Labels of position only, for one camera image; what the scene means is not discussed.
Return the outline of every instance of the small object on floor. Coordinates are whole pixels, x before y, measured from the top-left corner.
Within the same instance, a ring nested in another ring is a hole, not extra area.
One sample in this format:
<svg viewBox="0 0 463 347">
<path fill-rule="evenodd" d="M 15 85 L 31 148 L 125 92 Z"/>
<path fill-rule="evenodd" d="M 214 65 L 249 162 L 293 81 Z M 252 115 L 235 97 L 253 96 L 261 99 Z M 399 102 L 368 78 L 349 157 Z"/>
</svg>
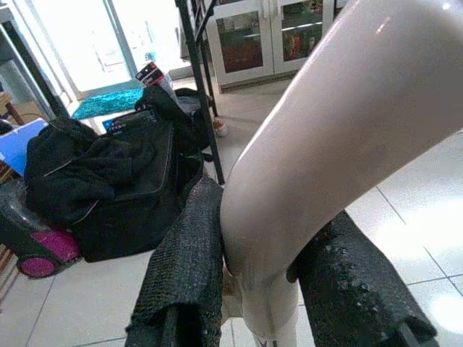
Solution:
<svg viewBox="0 0 463 347">
<path fill-rule="evenodd" d="M 123 90 L 121 92 L 103 94 L 85 99 L 72 115 L 73 119 L 81 120 L 104 114 L 132 110 L 135 102 L 141 98 L 143 88 Z"/>
<path fill-rule="evenodd" d="M 226 127 L 226 124 L 222 121 L 215 120 L 213 123 L 214 132 L 218 137 L 225 137 L 229 134 L 229 128 Z"/>
</svg>

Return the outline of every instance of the blue mat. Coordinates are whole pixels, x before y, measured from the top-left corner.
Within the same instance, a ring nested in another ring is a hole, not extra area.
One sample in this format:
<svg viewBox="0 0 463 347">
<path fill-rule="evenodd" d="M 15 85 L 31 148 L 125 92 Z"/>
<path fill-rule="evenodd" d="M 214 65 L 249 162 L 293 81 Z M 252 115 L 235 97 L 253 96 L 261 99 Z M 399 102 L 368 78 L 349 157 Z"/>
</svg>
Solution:
<svg viewBox="0 0 463 347">
<path fill-rule="evenodd" d="M 86 119 L 132 110 L 141 98 L 143 88 L 123 90 L 121 92 L 93 96 L 85 99 L 72 115 L 73 119 Z"/>
</svg>

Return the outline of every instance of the white tile floor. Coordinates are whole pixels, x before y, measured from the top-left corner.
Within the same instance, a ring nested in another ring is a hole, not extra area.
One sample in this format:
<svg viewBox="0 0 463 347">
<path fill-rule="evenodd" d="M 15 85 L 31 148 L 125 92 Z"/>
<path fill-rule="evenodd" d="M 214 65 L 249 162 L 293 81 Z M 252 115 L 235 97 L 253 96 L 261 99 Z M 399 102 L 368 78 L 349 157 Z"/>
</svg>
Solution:
<svg viewBox="0 0 463 347">
<path fill-rule="evenodd" d="M 229 135 L 218 139 L 226 175 L 287 85 L 280 81 L 218 96 L 219 113 L 229 127 Z M 436 325 L 441 346 L 463 346 L 463 227 L 458 218 L 463 134 L 428 151 L 347 211 L 409 286 Z M 44 280 L 20 277 L 0 305 L 0 347 L 122 347 L 149 256 L 80 262 Z M 300 346 L 314 346 L 303 306 L 298 337 Z M 223 326 L 221 346 L 253 346 L 243 320 Z"/>
</svg>

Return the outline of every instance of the black bag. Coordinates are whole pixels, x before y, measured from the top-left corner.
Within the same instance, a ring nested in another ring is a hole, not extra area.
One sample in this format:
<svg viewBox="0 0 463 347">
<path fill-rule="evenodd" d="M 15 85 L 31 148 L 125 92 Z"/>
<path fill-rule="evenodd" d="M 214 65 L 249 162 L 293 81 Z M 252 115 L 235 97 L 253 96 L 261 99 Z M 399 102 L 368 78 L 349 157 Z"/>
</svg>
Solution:
<svg viewBox="0 0 463 347">
<path fill-rule="evenodd" d="M 159 84 L 146 87 L 135 109 L 155 111 L 163 120 L 174 124 L 179 151 L 186 155 L 209 146 L 208 133 L 201 111 L 199 93 L 189 88 L 175 90 L 177 99 Z"/>
<path fill-rule="evenodd" d="M 183 197 L 203 174 L 200 155 L 185 157 L 175 148 L 172 123 L 159 122 L 153 128 L 156 155 L 138 179 L 118 189 L 114 199 L 100 201 L 72 227 L 88 262 L 156 248 L 180 214 Z M 118 138 L 129 140 L 139 131 L 123 132 Z"/>
</svg>

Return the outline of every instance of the white cabinet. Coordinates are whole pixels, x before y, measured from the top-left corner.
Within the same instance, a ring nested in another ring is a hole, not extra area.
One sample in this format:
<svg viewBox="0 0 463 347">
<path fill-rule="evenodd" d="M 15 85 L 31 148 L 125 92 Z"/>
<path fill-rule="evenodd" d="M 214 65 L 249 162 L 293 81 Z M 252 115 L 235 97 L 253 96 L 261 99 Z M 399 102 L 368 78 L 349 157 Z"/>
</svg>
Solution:
<svg viewBox="0 0 463 347">
<path fill-rule="evenodd" d="M 334 0 L 219 0 L 208 37 L 219 87 L 298 70 L 334 17 Z"/>
</svg>

